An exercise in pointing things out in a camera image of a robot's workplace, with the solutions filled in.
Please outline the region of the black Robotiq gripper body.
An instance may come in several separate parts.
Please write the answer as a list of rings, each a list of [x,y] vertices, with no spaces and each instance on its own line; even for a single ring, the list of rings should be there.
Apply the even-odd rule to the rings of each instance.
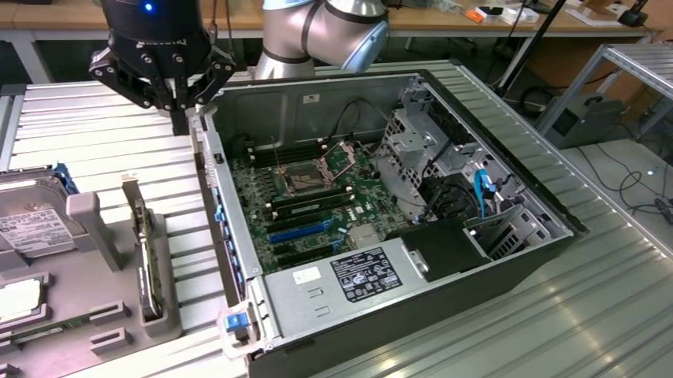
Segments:
[[[212,38],[198,1],[103,1],[102,10],[110,37],[99,53],[101,81],[150,78],[145,55],[162,79],[213,77]]]

